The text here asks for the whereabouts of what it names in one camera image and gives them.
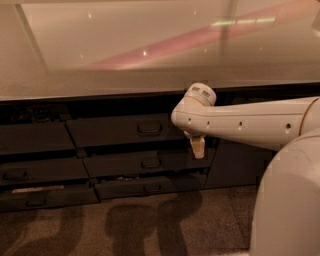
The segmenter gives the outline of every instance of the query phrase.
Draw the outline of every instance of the drawer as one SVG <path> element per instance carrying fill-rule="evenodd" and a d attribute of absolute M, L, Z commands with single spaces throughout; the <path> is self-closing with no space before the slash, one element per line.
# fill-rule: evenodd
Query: drawer
<path fill-rule="evenodd" d="M 88 178 L 81 159 L 0 164 L 0 186 Z"/>
<path fill-rule="evenodd" d="M 93 188 L 88 185 L 65 187 L 64 189 L 1 193 L 0 212 L 53 208 L 68 205 L 81 205 L 99 202 Z"/>
<path fill-rule="evenodd" d="M 271 150 L 220 140 L 206 188 L 258 184 L 272 158 Z"/>
<path fill-rule="evenodd" d="M 168 114 L 88 118 L 67 121 L 77 147 L 183 139 Z"/>
<path fill-rule="evenodd" d="M 74 149 L 64 123 L 0 126 L 0 155 Z"/>
<path fill-rule="evenodd" d="M 95 186 L 100 199 L 145 196 L 202 189 L 206 175 L 192 174 L 154 177 L 128 181 L 106 181 Z"/>
<path fill-rule="evenodd" d="M 210 167 L 215 150 L 209 148 L 204 159 L 195 159 L 192 149 L 147 151 L 85 158 L 90 177 L 153 173 Z"/>

